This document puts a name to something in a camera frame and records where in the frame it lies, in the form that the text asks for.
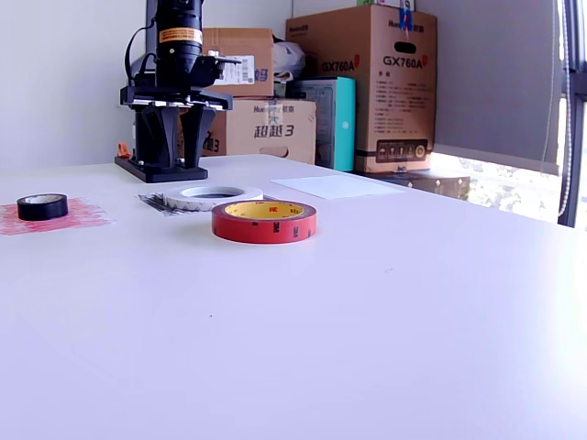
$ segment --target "black cable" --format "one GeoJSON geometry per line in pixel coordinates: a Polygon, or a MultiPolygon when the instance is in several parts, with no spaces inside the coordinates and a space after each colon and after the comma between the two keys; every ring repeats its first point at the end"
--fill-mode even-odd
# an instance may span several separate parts
{"type": "Polygon", "coordinates": [[[132,49],[132,43],[135,41],[135,38],[137,37],[139,32],[141,32],[143,30],[149,30],[153,26],[155,26],[155,18],[153,18],[150,21],[150,25],[148,25],[146,27],[142,27],[137,32],[135,32],[135,35],[132,36],[132,38],[130,39],[130,42],[128,43],[127,55],[125,56],[125,70],[127,71],[128,85],[132,85],[131,82],[134,80],[134,78],[132,77],[132,71],[130,70],[130,50],[132,49]]]}
{"type": "Polygon", "coordinates": [[[149,57],[153,57],[154,60],[157,59],[157,56],[154,53],[148,53],[145,55],[143,62],[140,64],[140,69],[138,69],[138,73],[133,77],[133,81],[137,79],[138,76],[145,73],[147,70],[147,63],[149,62],[149,57]]]}

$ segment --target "yellow tape core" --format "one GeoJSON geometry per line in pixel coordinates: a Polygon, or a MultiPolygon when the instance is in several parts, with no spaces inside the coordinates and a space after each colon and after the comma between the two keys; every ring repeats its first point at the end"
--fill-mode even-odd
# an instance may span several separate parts
{"type": "Polygon", "coordinates": [[[302,206],[283,202],[245,202],[232,204],[225,209],[228,215],[250,220],[275,220],[297,217],[304,213],[302,206]]]}

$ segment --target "blue tag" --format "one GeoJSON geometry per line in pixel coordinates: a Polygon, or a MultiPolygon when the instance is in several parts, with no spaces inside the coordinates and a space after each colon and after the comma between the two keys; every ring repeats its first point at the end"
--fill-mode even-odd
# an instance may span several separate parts
{"type": "Polygon", "coordinates": [[[405,7],[405,2],[400,2],[400,29],[401,30],[414,30],[414,20],[412,19],[412,11],[405,7]]]}
{"type": "Polygon", "coordinates": [[[255,81],[266,83],[269,80],[269,69],[257,69],[255,71],[255,81]]]}

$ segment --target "cardboard box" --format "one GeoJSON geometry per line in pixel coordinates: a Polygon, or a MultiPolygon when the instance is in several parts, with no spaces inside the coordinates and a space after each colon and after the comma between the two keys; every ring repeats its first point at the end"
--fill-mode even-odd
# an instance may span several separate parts
{"type": "MultiPolygon", "coordinates": [[[[365,5],[383,5],[401,7],[402,0],[357,0],[357,6],[365,5]]],[[[404,0],[405,7],[411,11],[415,11],[415,0],[404,0]]]]}
{"type": "Polygon", "coordinates": [[[437,20],[414,12],[411,31],[401,30],[399,20],[399,9],[367,5],[287,22],[287,40],[305,51],[308,74],[357,80],[356,171],[429,168],[437,20]]]}
{"type": "Polygon", "coordinates": [[[288,95],[316,103],[316,165],[353,171],[357,85],[350,78],[316,78],[288,83],[288,95]]]}
{"type": "Polygon", "coordinates": [[[204,53],[215,50],[242,64],[228,65],[227,81],[210,90],[233,96],[273,96],[273,33],[265,28],[205,28],[204,53]]]}
{"type": "MultiPolygon", "coordinates": [[[[178,150],[183,156],[180,125],[178,150]]],[[[299,100],[236,99],[234,109],[218,112],[204,145],[204,156],[269,154],[314,165],[316,104],[299,100]]]]}

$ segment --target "red scribble marks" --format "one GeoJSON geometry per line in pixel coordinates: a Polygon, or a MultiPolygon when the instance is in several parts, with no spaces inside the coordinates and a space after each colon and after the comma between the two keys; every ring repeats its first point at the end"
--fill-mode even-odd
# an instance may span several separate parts
{"type": "Polygon", "coordinates": [[[0,235],[18,236],[114,223],[100,206],[90,203],[87,199],[70,199],[68,205],[70,210],[68,215],[47,222],[24,222],[18,218],[18,209],[15,204],[0,206],[0,235]]]}

